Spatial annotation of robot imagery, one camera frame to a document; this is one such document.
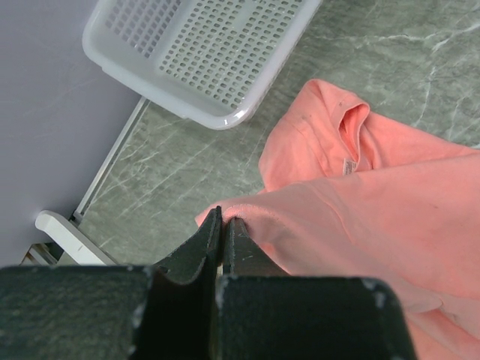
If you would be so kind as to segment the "salmon pink t shirt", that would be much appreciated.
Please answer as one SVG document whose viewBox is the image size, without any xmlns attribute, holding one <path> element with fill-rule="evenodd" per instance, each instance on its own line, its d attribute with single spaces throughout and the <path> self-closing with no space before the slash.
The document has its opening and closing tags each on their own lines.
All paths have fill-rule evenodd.
<svg viewBox="0 0 480 360">
<path fill-rule="evenodd" d="M 262 190 L 218 203 L 291 275 L 379 278 L 420 359 L 479 357 L 479 151 L 308 81 L 268 136 Z"/>
</svg>

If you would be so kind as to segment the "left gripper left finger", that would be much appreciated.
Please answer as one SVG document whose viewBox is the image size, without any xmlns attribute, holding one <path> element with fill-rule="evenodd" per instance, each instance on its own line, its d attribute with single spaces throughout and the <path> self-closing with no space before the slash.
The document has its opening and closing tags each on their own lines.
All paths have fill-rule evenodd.
<svg viewBox="0 0 480 360">
<path fill-rule="evenodd" d="M 204 289 L 215 286 L 222 242 L 221 207 L 211 209 L 199 229 L 151 267 L 153 288 L 174 286 Z"/>
</svg>

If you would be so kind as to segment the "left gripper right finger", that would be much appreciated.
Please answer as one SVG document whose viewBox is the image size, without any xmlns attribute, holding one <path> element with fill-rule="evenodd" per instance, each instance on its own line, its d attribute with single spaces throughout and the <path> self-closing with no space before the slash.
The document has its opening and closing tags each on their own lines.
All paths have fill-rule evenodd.
<svg viewBox="0 0 480 360">
<path fill-rule="evenodd" d="M 226 225 L 223 237 L 222 278 L 289 277 L 250 237 L 245 222 L 234 217 Z"/>
</svg>

